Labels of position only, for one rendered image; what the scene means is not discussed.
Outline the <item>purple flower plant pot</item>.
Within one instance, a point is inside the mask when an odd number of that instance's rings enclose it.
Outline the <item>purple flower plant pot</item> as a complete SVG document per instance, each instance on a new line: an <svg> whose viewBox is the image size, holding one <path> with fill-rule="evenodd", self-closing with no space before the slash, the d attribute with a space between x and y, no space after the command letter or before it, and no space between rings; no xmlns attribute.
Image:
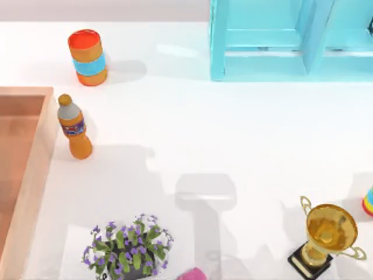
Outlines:
<svg viewBox="0 0 373 280"><path fill-rule="evenodd" d="M154 215L142 213L128 225L109 221L95 226L92 242L85 247L81 262L96 280L139 280L157 276L168 266L174 238L158 224Z"/></svg>

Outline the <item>stack of coloured rings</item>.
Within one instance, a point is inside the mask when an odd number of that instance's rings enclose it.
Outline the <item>stack of coloured rings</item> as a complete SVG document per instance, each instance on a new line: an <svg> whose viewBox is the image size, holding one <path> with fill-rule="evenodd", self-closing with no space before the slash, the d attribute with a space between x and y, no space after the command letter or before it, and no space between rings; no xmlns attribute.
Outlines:
<svg viewBox="0 0 373 280"><path fill-rule="evenodd" d="M370 190L363 198L362 208L367 215L373 217L373 186L370 188Z"/></svg>

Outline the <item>orange can with blue band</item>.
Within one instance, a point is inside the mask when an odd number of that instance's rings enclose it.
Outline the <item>orange can with blue band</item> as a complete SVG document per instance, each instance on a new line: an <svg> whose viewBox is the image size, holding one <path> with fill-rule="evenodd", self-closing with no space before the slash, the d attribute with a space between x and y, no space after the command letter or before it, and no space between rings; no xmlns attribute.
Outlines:
<svg viewBox="0 0 373 280"><path fill-rule="evenodd" d="M92 29L75 31L68 37L68 46L79 82L85 86L104 83L108 68L100 35Z"/></svg>

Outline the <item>shallow salmon-coloured box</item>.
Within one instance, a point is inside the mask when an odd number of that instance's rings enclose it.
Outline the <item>shallow salmon-coloured box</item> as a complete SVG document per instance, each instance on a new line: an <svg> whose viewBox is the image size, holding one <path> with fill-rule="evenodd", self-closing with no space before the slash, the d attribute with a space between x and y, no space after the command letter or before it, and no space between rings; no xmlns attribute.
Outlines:
<svg viewBox="0 0 373 280"><path fill-rule="evenodd" d="M58 132L52 87L0 86L0 280L22 280Z"/></svg>

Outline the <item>pink object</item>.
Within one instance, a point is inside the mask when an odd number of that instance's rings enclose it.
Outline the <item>pink object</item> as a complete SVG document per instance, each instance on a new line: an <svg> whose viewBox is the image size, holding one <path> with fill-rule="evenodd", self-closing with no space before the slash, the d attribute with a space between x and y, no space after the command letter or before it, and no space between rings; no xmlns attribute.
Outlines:
<svg viewBox="0 0 373 280"><path fill-rule="evenodd" d="M176 280L207 280L207 276L201 269L194 267L183 272Z"/></svg>

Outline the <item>gold trophy on black base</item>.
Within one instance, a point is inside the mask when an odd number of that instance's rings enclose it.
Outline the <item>gold trophy on black base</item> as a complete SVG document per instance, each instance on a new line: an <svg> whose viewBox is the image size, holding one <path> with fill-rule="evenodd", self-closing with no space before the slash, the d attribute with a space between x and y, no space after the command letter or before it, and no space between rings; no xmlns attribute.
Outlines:
<svg viewBox="0 0 373 280"><path fill-rule="evenodd" d="M330 267L334 256L367 259L366 252L354 246L358 227L344 208L334 204L312 206L305 196L300 197L300 204L306 216L307 241L287 260L304 280L317 280Z"/></svg>

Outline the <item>orange soda bottle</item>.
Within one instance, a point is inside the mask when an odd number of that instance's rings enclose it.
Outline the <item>orange soda bottle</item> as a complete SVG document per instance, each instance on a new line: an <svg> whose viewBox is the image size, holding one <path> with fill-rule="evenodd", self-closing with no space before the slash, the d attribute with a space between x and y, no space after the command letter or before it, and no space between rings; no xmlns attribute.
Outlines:
<svg viewBox="0 0 373 280"><path fill-rule="evenodd" d="M76 159L86 159L93 151L93 145L86 135L84 115L70 95L64 93L58 98L58 120L64 135L69 139L69 149Z"/></svg>

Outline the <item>light blue rack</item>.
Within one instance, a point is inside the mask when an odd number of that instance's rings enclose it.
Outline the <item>light blue rack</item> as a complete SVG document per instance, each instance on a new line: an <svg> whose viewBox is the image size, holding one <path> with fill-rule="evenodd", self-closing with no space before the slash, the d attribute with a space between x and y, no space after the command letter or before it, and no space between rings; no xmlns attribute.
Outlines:
<svg viewBox="0 0 373 280"><path fill-rule="evenodd" d="M210 0L214 81L373 82L373 0Z"/></svg>

